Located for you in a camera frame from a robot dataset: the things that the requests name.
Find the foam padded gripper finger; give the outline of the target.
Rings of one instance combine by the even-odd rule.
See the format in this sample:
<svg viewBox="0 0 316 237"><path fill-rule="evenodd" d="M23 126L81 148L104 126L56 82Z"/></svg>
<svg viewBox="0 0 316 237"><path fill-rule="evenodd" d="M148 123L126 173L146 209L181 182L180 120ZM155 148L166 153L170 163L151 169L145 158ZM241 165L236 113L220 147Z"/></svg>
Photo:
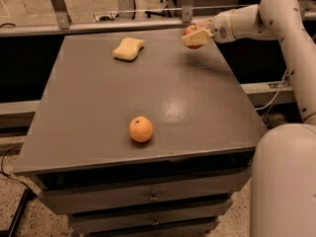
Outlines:
<svg viewBox="0 0 316 237"><path fill-rule="evenodd" d="M208 29L194 30L182 37L185 46L198 46L207 44L213 37L213 33Z"/></svg>

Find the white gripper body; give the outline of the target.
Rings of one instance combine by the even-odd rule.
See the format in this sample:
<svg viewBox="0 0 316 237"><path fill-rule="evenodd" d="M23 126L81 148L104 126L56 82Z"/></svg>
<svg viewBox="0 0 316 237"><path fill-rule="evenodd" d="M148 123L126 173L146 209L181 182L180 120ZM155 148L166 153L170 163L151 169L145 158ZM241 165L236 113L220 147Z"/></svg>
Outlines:
<svg viewBox="0 0 316 237"><path fill-rule="evenodd" d="M227 43L235 41L232 31L232 14L233 10L224 11L211 19L209 27L216 42Z"/></svg>

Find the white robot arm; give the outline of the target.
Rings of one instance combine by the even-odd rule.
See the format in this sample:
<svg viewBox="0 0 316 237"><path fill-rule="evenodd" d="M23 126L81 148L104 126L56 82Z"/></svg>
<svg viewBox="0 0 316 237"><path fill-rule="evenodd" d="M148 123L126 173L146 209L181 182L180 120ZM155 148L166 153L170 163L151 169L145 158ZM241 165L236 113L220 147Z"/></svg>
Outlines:
<svg viewBox="0 0 316 237"><path fill-rule="evenodd" d="M316 237L316 44L302 22L299 0L261 0L185 28L182 42L276 40L293 104L260 140L253 158L250 237Z"/></svg>

